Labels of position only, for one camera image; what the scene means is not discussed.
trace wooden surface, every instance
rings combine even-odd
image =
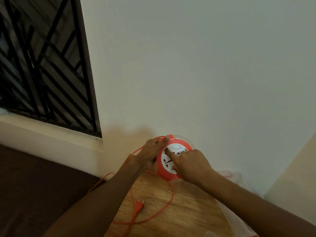
[[[210,230],[219,237],[233,236],[223,213],[214,198],[195,185],[173,182],[173,203],[160,215],[148,222],[135,224],[129,236],[205,236]],[[149,218],[169,202],[172,190],[169,184],[156,175],[143,173],[132,187],[134,200],[144,200],[145,206],[136,221]],[[115,221],[132,218],[131,195],[125,197]],[[122,236],[126,225],[113,224],[105,236]]]

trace round white button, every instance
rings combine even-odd
[[[173,145],[172,148],[178,150],[178,149],[181,148],[181,146],[179,146],[179,145]]]

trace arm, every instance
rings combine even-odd
[[[112,223],[133,183],[158,155],[170,137],[148,140],[140,153],[112,179],[67,210],[43,237],[100,236]]]
[[[231,209],[260,237],[316,236],[316,227],[300,217],[252,194],[214,171],[202,152],[182,152],[180,157],[165,150],[179,177],[199,186]]]

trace forearm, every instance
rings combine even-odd
[[[200,187],[243,219],[260,236],[316,236],[316,227],[232,183],[216,172]]]
[[[43,235],[103,236],[144,166],[132,160],[112,179],[67,210]]]

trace orange cable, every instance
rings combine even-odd
[[[135,154],[137,151],[141,150],[144,146],[140,147],[139,149],[137,149],[136,151],[134,151],[132,153]],[[149,173],[149,174],[153,174],[153,175],[157,175],[159,176],[158,174],[156,173],[153,173],[153,172],[150,172],[150,171],[146,171],[145,172]],[[103,179],[105,179],[109,174],[113,174],[115,175],[113,172],[110,172],[108,173],[107,175],[105,175],[102,179],[100,179],[98,181],[98,183],[96,183],[89,191],[87,194],[89,194],[93,189],[94,187],[96,187]],[[133,214],[132,214],[132,220],[130,222],[117,222],[117,221],[113,221],[114,224],[121,224],[121,225],[128,225],[128,228],[126,229],[126,231],[123,233],[123,237],[127,236],[130,231],[132,230],[132,227],[133,227],[133,224],[141,224],[141,223],[145,223],[153,218],[155,218],[156,216],[158,216],[159,214],[161,214],[169,205],[171,205],[173,199],[174,199],[174,188],[173,186],[171,185],[171,183],[169,181],[167,181],[168,184],[170,185],[171,189],[172,189],[172,197],[171,197],[171,200],[164,206],[162,207],[159,211],[157,211],[155,214],[153,214],[151,217],[149,217],[148,219],[145,219],[145,220],[141,220],[141,221],[135,221],[135,218],[136,216],[134,217],[134,208],[135,208],[135,203],[134,203],[134,198],[133,198],[133,194],[132,194],[132,188],[130,189],[130,194],[131,194],[131,198],[132,198],[132,203],[133,203]]]

